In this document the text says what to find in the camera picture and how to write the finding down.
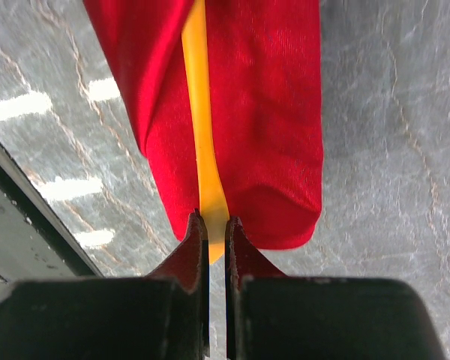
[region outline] yellow plastic stick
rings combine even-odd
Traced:
[[[224,254],[225,227],[230,216],[213,147],[205,0],[194,2],[181,42],[195,139],[200,214],[208,231],[208,260],[212,264]]]

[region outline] red cloth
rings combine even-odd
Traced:
[[[181,30],[192,0],[85,0],[173,231],[198,208]],[[217,166],[252,243],[287,249],[320,216],[318,0],[206,0]]]

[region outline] gray marble surface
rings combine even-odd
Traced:
[[[450,1],[328,0],[321,17],[324,209],[308,245],[266,255],[294,275],[405,280],[450,358]],[[80,1],[0,0],[0,101],[19,97],[0,103],[0,140],[101,271],[141,275],[177,243],[113,84],[90,85],[107,78]]]

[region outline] yellow spoon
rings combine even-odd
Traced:
[[[213,147],[205,0],[193,3],[181,42],[195,139],[200,214],[208,232],[208,260],[212,264],[224,254],[225,227],[230,216]]]

